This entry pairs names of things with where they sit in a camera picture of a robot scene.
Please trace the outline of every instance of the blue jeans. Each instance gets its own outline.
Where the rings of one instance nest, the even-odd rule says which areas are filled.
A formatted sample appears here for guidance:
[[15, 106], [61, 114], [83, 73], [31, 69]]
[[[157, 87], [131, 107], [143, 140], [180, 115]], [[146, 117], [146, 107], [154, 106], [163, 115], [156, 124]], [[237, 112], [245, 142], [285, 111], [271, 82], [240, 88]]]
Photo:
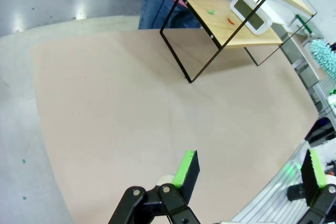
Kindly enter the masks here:
[[[160, 29], [174, 4], [173, 0], [142, 0], [138, 29]], [[191, 11], [177, 4], [166, 28], [200, 28]]]

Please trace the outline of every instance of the orange object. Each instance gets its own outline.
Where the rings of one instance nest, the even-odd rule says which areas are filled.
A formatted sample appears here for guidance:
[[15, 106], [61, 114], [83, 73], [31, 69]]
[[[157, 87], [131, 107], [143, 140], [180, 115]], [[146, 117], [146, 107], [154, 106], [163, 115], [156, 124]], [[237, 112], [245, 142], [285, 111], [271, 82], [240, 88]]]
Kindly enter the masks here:
[[233, 23], [233, 22], [230, 20], [230, 18], [228, 18], [227, 20], [230, 22], [231, 25], [235, 25], [235, 23]]

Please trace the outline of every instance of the red item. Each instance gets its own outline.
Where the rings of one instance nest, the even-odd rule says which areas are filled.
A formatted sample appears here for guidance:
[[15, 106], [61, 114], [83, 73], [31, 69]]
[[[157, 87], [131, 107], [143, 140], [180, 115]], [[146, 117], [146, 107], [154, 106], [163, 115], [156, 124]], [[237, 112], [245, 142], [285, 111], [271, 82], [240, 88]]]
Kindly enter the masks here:
[[230, 20], [230, 18], [228, 18], [227, 20], [230, 22], [231, 25], [235, 25], [235, 23], [233, 23], [233, 22]]

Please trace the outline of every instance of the bolt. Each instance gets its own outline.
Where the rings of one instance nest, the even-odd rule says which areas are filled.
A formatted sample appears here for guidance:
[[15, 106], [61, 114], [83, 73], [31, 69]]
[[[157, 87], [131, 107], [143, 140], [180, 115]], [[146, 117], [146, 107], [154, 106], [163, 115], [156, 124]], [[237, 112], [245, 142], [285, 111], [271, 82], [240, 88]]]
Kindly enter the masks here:
[[163, 192], [168, 193], [170, 191], [170, 188], [168, 186], [163, 187]]
[[333, 186], [329, 186], [329, 192], [330, 192], [331, 194], [336, 193], [336, 188], [333, 187]]
[[134, 191], [133, 191], [133, 195], [134, 195], [134, 196], [137, 196], [137, 195], [139, 195], [139, 194], [140, 194], [140, 190], [134, 190]]

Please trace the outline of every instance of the green tape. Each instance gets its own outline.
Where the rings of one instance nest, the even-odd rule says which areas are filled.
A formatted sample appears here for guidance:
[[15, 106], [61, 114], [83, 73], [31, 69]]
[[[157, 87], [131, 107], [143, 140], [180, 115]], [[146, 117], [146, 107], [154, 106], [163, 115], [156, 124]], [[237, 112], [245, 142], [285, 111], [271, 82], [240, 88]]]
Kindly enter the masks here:
[[189, 170], [191, 161], [193, 160], [194, 154], [195, 154], [195, 151], [187, 151], [185, 153], [184, 158], [182, 159], [182, 162], [180, 163], [180, 167], [178, 168], [178, 171], [172, 182], [172, 184], [176, 188], [181, 188], [181, 186], [183, 185], [185, 177]]
[[328, 184], [328, 181], [324, 174], [324, 170], [323, 170], [319, 155], [317, 154], [317, 151], [314, 149], [311, 149], [310, 157], [311, 157], [311, 163], [313, 165], [317, 184], [320, 188], [324, 188]]

